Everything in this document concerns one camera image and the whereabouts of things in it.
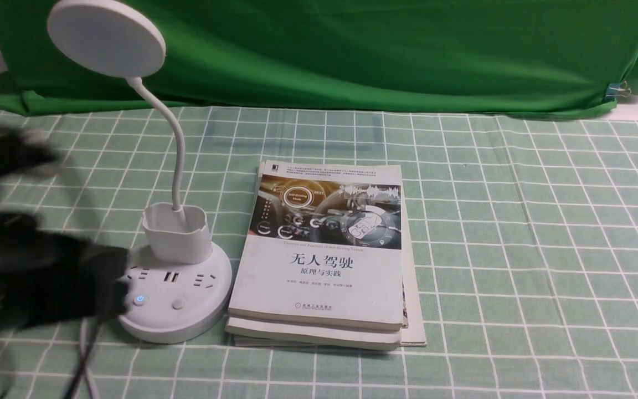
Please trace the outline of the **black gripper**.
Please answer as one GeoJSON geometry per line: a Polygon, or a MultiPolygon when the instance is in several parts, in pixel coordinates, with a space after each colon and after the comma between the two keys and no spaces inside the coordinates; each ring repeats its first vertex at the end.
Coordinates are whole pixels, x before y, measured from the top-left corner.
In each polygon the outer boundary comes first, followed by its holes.
{"type": "MultiPolygon", "coordinates": [[[[61,155],[45,134],[0,125],[0,178],[12,174],[48,177],[60,162],[61,155]]],[[[0,212],[0,333],[83,318],[105,323],[127,313],[128,248],[51,233],[55,262],[26,278],[36,235],[33,215],[0,212]]]]}

